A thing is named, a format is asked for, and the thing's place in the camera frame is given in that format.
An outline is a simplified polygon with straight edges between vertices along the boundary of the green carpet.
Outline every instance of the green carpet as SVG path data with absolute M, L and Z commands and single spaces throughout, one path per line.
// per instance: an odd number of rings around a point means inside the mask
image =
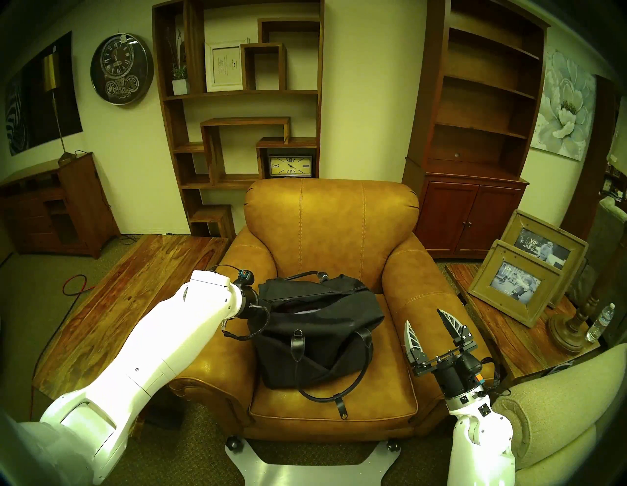
M 16 421 L 28 420 L 35 360 L 72 302 L 72 297 L 61 293 L 63 282 L 84 273 L 88 284 L 95 285 L 129 248 L 112 240 L 98 260 L 15 254 L 0 268 L 0 407 Z M 73 284 L 68 291 L 76 292 L 82 283 L 77 279 Z M 160 395 L 155 398 L 163 400 L 164 393 Z M 224 452 L 226 437 L 209 411 L 199 404 L 179 401 L 168 392 L 166 400 L 176 400 L 183 410 L 182 426 L 165 430 L 146 423 L 140 440 L 129 440 L 122 459 L 103 484 L 243 485 L 243 477 Z M 47 397 L 36 392 L 34 418 L 38 419 L 49 404 Z M 428 437 L 403 440 L 401 455 L 382 484 L 445 484 L 454 424 L 449 417 Z M 268 463 L 340 465 L 360 463 L 375 444 L 251 441 L 251 445 Z

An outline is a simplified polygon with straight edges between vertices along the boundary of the potted plant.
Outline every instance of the potted plant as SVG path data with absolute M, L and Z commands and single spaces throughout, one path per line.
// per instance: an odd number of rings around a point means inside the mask
M 181 31 L 176 36 L 176 43 L 179 44 L 181 39 Z M 174 95 L 186 95 L 189 93 L 189 81 L 187 80 L 187 65 L 185 64 L 185 54 L 183 41 L 181 44 L 181 55 L 177 56 L 177 51 L 172 47 L 170 36 L 168 35 L 168 44 L 172 54 L 172 89 Z

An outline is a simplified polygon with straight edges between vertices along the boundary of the plastic bottle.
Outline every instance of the plastic bottle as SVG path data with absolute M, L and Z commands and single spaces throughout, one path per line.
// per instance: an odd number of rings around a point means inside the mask
M 586 333 L 586 341 L 598 341 L 599 336 L 603 334 L 603 331 L 607 328 L 609 322 L 612 320 L 612 317 L 614 317 L 614 307 L 614 304 L 610 304 L 601 311 L 592 327 L 588 329 L 588 332 Z

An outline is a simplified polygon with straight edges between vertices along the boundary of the wall clock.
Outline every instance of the wall clock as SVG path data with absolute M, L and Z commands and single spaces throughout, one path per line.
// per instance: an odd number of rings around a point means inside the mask
M 92 57 L 92 85 L 114 105 L 140 99 L 152 82 L 152 57 L 146 44 L 132 34 L 103 40 Z

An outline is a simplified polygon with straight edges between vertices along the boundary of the caster wheel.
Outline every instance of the caster wheel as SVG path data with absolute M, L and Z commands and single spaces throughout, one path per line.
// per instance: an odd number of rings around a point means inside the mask
M 390 452 L 398 452 L 401 450 L 401 445 L 398 443 L 397 440 L 391 439 L 387 441 L 387 449 Z
M 231 435 L 228 439 L 226 439 L 226 446 L 231 452 L 239 452 L 244 448 L 244 444 L 242 444 L 241 440 L 234 435 Z

